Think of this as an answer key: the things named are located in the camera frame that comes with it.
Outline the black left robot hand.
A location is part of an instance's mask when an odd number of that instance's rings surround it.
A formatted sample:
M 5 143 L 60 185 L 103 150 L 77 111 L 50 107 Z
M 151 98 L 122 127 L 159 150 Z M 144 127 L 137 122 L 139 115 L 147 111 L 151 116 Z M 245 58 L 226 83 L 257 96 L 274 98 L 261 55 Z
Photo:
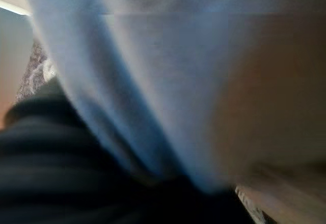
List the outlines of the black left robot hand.
M 1 131 L 1 223 L 252 223 L 235 191 L 178 178 L 146 187 L 97 144 L 52 79 Z

